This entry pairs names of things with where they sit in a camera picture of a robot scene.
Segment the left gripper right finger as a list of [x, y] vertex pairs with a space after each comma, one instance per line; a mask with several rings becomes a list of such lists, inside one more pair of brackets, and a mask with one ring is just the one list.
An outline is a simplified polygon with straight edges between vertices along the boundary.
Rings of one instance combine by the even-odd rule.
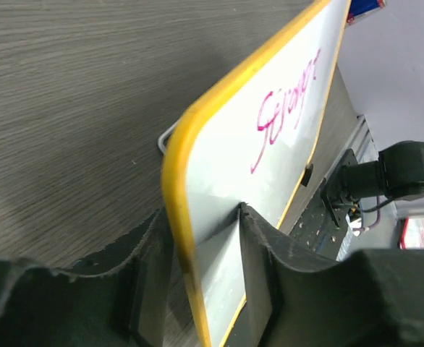
[[424, 346], [424, 249], [330, 260], [247, 204], [239, 239], [254, 346]]

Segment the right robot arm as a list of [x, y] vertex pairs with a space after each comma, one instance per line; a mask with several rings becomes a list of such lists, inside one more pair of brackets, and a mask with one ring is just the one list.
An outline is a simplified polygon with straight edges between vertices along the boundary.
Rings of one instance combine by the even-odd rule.
[[321, 190], [321, 199], [338, 228], [362, 198], [381, 196], [384, 202], [363, 212], [378, 212], [396, 200], [424, 197], [424, 142], [398, 142], [367, 163], [358, 163], [348, 149]]

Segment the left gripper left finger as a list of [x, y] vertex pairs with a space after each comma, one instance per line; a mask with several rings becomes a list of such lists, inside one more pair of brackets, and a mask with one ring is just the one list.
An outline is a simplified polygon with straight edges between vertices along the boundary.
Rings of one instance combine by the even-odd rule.
[[160, 209], [70, 268], [0, 258], [0, 346], [161, 346], [173, 251]]

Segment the yellow framed whiteboard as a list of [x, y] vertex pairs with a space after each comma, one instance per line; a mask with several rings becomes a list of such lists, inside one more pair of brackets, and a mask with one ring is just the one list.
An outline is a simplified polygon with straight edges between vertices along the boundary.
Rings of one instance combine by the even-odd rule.
[[237, 212], [281, 225], [310, 163], [350, 3], [314, 1], [177, 121], [161, 189], [198, 340], [223, 346], [248, 291]]

